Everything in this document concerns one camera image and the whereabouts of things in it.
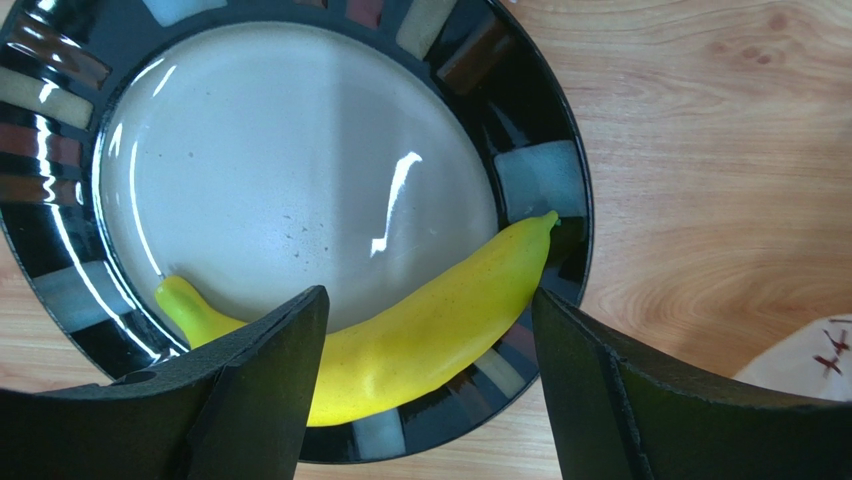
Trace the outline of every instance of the white plate center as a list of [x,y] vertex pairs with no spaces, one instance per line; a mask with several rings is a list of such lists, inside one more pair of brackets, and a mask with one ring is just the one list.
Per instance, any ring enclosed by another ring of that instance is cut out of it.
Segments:
[[440,99],[371,48],[294,24],[219,28],[155,59],[118,104],[98,183],[121,266],[160,316],[160,273],[246,321],[322,284],[335,331],[497,231]]

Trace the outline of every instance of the dark speck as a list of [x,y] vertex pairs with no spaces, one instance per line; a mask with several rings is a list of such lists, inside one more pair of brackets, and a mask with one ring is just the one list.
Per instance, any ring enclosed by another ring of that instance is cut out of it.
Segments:
[[725,53],[728,51],[728,46],[722,42],[714,42],[710,44],[710,51],[715,54]]
[[743,57],[745,58],[754,58],[760,55],[760,50],[757,47],[748,47],[743,50]]
[[779,30],[784,30],[787,28],[787,24],[790,23],[787,20],[787,16],[783,13],[775,14],[771,20],[769,20],[769,28],[775,30],[776,32]]

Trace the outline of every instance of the wooden table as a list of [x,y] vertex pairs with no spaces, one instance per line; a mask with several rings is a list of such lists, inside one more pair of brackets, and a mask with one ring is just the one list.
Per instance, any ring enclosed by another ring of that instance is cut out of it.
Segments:
[[[0,0],[0,17],[11,0]],[[852,5],[517,0],[579,119],[595,189],[583,307],[733,375],[811,320],[852,312]],[[0,386],[104,382],[3,242]],[[559,478],[540,386],[450,445],[298,478]]]

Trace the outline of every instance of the banana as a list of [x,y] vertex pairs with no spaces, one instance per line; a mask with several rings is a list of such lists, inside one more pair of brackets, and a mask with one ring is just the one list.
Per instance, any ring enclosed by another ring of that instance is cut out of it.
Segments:
[[[550,212],[509,226],[393,307],[329,334],[308,426],[340,425],[398,407],[438,389],[482,356],[532,299],[558,218]],[[213,311],[189,283],[175,278],[160,285],[157,302],[197,341],[213,340],[240,323]],[[192,339],[190,346],[197,348]]]
[[201,298],[189,282],[181,277],[166,277],[154,292],[157,305],[166,312],[186,335],[190,348],[198,348],[245,325],[225,316]]

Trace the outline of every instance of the plate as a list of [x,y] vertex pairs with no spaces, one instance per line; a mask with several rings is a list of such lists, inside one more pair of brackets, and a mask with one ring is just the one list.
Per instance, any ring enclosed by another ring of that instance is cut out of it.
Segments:
[[[542,285],[579,303],[585,153],[553,73],[486,0],[22,0],[0,49],[0,213],[48,312],[113,378],[187,351],[152,300],[251,320],[311,284],[330,329],[556,209]],[[538,375],[529,312],[446,385],[309,428],[301,459],[458,438]]]

